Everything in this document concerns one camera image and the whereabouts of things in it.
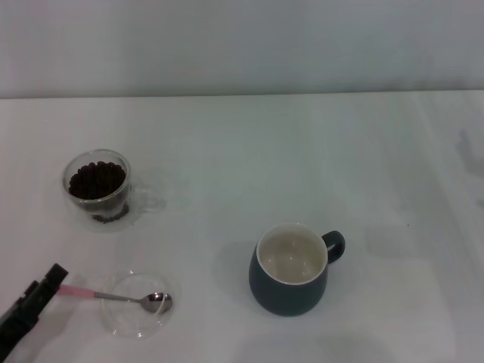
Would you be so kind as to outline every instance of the clear glass bowl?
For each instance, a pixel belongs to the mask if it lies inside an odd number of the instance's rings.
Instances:
[[[124,182],[113,193],[100,199],[86,200],[74,197],[69,192],[70,179],[84,165],[97,164],[99,161],[120,165],[126,173]],[[62,175],[62,190],[66,198],[90,225],[106,225],[124,219],[130,210],[134,211],[132,200],[132,175],[128,160],[116,151],[97,149],[83,153],[72,160]]]
[[[101,300],[103,321],[117,337],[141,339],[153,335],[168,321],[175,307],[172,286],[164,277],[156,274],[121,271],[110,278],[103,291],[136,299],[150,293],[168,293],[173,298],[172,308],[161,315],[146,312],[139,304],[132,302]]]

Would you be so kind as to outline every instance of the mug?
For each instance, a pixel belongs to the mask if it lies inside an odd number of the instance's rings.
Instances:
[[[338,231],[319,237],[300,223],[283,223],[264,233],[253,252],[249,284],[257,302],[283,316],[301,315],[321,299],[328,264],[345,250]]]

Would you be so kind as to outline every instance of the white table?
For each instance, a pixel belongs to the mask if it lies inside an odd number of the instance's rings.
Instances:
[[[97,301],[56,298],[9,361],[482,361],[483,117],[484,92],[0,101],[0,310],[54,262],[93,289],[124,268],[177,287],[139,341],[111,336]],[[62,168],[98,147],[151,178],[164,210],[110,234],[73,221]],[[347,241],[296,318],[247,282],[282,221]]]

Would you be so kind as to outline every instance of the spoon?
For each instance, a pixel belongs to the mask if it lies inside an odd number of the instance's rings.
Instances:
[[[81,287],[61,285],[57,294],[62,296],[83,297],[87,299],[108,299],[126,301],[128,303],[138,303],[144,310],[152,314],[164,314],[173,306],[173,298],[168,293],[151,293],[142,299],[133,299],[132,297],[111,295],[110,293],[100,293],[98,291],[86,290]]]

